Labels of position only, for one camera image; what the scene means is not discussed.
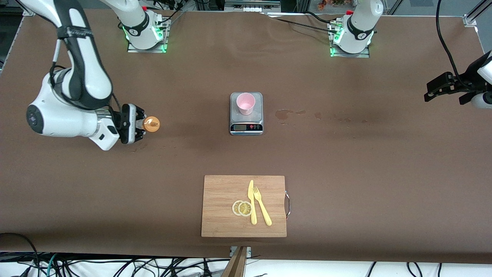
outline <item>yellow knife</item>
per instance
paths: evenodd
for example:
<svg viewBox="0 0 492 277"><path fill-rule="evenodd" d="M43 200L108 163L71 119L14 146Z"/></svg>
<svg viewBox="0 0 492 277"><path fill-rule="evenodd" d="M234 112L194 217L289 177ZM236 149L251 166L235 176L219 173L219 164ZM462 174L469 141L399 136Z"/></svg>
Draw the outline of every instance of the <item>yellow knife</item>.
<svg viewBox="0 0 492 277"><path fill-rule="evenodd" d="M251 201L251 224L256 225L256 211L254 210L254 194L253 194L253 180L249 182L249 188L247 189L247 197Z"/></svg>

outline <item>plastic cup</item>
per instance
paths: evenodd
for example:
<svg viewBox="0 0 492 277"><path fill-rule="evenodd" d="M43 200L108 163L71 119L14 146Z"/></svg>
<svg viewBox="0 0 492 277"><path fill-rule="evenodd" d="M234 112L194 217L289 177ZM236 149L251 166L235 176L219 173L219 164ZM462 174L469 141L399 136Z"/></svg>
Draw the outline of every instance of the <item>plastic cup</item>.
<svg viewBox="0 0 492 277"><path fill-rule="evenodd" d="M239 112L244 115L250 115L253 112L254 104L256 100L251 93L241 93L236 99L236 104L238 105Z"/></svg>

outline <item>digital scale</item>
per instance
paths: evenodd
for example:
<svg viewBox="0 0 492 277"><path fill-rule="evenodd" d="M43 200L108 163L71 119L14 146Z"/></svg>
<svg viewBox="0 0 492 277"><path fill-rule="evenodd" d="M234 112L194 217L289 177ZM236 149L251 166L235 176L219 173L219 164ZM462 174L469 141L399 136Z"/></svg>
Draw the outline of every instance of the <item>digital scale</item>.
<svg viewBox="0 0 492 277"><path fill-rule="evenodd" d="M253 94L255 104L253 112L249 115L243 115L239 112L236 100L242 92L231 94L231 117L229 122L229 131L234 136L257 136L263 133L263 95L259 92L250 92Z"/></svg>

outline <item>plastic fork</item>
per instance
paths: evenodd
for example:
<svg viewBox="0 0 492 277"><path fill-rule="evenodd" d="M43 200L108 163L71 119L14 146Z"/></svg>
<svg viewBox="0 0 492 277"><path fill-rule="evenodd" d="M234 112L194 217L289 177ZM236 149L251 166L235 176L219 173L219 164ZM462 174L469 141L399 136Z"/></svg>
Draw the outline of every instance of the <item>plastic fork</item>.
<svg viewBox="0 0 492 277"><path fill-rule="evenodd" d="M267 209L265 209L263 202L261 202L261 193L260 193L260 190L258 189L258 187L253 188L253 193L254 193L254 198L258 201L258 203L260 203L260 208L261 208L261 212L263 214L263 218L265 219L265 223L268 226L271 226L272 220L270 219L270 216L268 215Z"/></svg>

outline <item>brown table surface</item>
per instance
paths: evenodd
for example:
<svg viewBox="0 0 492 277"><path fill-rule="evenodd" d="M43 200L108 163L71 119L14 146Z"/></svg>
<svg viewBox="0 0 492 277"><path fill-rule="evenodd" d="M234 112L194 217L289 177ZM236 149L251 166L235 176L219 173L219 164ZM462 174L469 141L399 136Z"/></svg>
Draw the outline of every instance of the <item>brown table surface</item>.
<svg viewBox="0 0 492 277"><path fill-rule="evenodd" d="M382 17L371 58L347 59L330 57L323 32L256 13L190 12L168 53L126 53L111 10L87 15L120 102L163 128L108 152L31 131L25 111L56 37L26 18L0 78L1 232L52 252L223 257L251 245L272 259L492 262L492 113L458 95L424 102L451 70L434 18ZM477 34L461 18L441 25L463 72L482 55ZM228 133L241 91L263 94L261 136ZM281 124L280 109L306 113ZM200 237L206 174L284 175L287 237Z"/></svg>

